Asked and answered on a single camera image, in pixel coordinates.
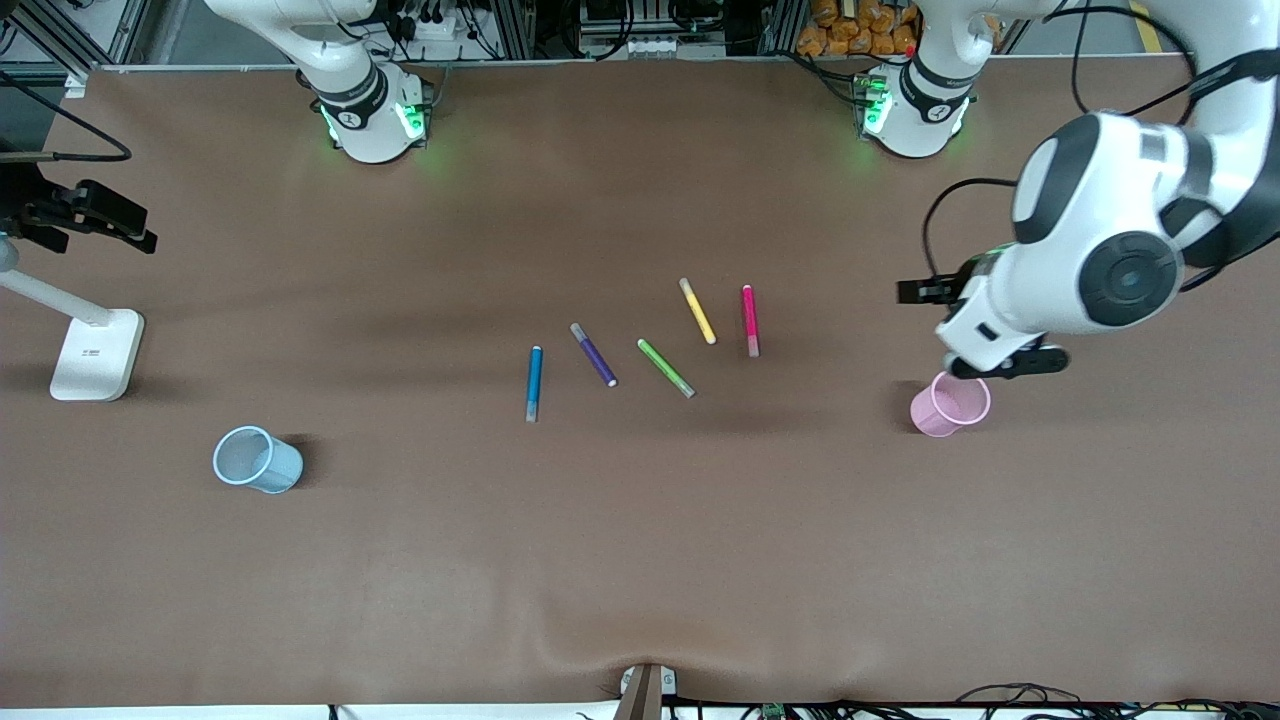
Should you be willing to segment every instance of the tabletop surface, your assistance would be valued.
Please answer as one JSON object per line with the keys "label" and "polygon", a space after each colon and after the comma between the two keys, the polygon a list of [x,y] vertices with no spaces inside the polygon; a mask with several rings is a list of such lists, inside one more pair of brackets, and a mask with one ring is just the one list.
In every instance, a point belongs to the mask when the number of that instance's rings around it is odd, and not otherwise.
{"label": "tabletop surface", "polygon": [[[1082,81],[1128,106],[1179,72]],[[596,700],[645,660],[708,700],[1280,696],[1280,252],[1059,338],[1071,369],[995,383],[977,428],[908,427],[942,355],[938,309],[895,305],[924,210],[1075,115],[1065,61],[978,91],[908,161],[791,64],[463,68],[425,151],[361,167],[291,73],[93,76],[68,108],[136,158],[47,173],[142,202],[160,247],[20,245],[146,316],[114,404],[51,400],[65,322],[0,295],[0,702]],[[948,268],[1010,238],[1007,190],[965,192]],[[302,450],[296,489],[214,477],[246,423]]]}

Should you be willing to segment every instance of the cup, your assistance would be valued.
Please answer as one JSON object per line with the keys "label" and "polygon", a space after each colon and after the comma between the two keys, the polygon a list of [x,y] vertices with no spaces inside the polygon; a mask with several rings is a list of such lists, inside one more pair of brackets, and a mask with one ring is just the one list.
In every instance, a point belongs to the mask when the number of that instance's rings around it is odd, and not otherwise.
{"label": "cup", "polygon": [[938,373],[929,387],[911,400],[911,421],[929,437],[948,437],[960,428],[982,421],[989,410],[987,383]]}
{"label": "cup", "polygon": [[218,441],[214,473],[229,486],[278,495],[293,487],[302,475],[302,454],[257,425],[244,425]]}

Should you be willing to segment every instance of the marker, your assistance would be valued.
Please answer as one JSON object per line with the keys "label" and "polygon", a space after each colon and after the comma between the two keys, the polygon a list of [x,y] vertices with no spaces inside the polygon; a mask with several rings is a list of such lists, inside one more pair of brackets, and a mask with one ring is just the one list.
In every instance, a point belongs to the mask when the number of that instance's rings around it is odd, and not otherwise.
{"label": "marker", "polygon": [[671,363],[667,363],[666,357],[659,355],[658,351],[654,350],[652,345],[649,345],[649,341],[646,341],[645,338],[640,338],[636,341],[636,347],[639,347],[640,352],[644,352],[645,356],[648,356],[649,360],[653,361],[654,366],[662,370],[663,375],[667,375],[667,379],[671,380],[671,384],[680,388],[680,392],[685,395],[685,398],[690,398],[695,395],[692,386],[686,383],[685,378],[680,377],[680,373],[677,373],[676,369],[671,366]]}
{"label": "marker", "polygon": [[742,286],[742,324],[746,325],[746,356],[760,356],[760,329],[755,324],[755,291]]}
{"label": "marker", "polygon": [[529,387],[525,391],[525,421],[538,421],[538,396],[543,389],[543,348],[529,351]]}
{"label": "marker", "polygon": [[586,333],[582,332],[582,325],[573,323],[568,327],[568,332],[573,333],[573,337],[577,338],[579,347],[586,354],[586,359],[591,361],[591,366],[595,368],[596,374],[600,375],[604,384],[617,387],[618,378],[613,375],[613,370],[609,369],[609,364],[604,361],[600,351],[595,348],[591,338],[586,337]]}
{"label": "marker", "polygon": [[707,341],[707,345],[716,345],[716,331],[707,322],[707,313],[703,313],[703,304],[694,295],[694,286],[689,284],[689,278],[680,278],[680,290],[685,292],[685,302],[689,304],[689,310],[694,313],[694,319],[698,320],[698,328],[703,331],[703,338]]}

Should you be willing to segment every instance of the pile of brown objects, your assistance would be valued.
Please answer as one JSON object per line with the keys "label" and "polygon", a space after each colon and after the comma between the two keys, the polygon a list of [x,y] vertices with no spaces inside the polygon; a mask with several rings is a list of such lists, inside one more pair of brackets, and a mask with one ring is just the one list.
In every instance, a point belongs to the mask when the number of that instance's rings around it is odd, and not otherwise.
{"label": "pile of brown objects", "polygon": [[845,17],[838,0],[812,0],[813,23],[800,32],[796,53],[817,55],[908,55],[920,37],[920,9],[859,0],[858,17]]}

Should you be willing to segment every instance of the green marker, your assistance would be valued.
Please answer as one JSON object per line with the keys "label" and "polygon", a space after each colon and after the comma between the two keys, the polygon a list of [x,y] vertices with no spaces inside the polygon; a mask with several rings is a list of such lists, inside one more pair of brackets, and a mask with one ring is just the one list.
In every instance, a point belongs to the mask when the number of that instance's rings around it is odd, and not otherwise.
{"label": "green marker", "polygon": [[677,373],[676,369],[671,366],[671,363],[667,363],[666,357],[659,355],[658,351],[654,350],[652,345],[649,345],[649,341],[646,341],[645,338],[640,338],[636,341],[636,347],[639,347],[640,352],[644,352],[645,356],[649,357],[649,360],[659,370],[662,370],[663,375],[667,375],[667,379],[671,380],[671,384],[676,386],[677,388],[680,388],[680,392],[685,393],[685,398],[690,398],[695,395],[696,391],[694,391],[692,386],[686,383],[685,378],[680,377],[680,373]]}

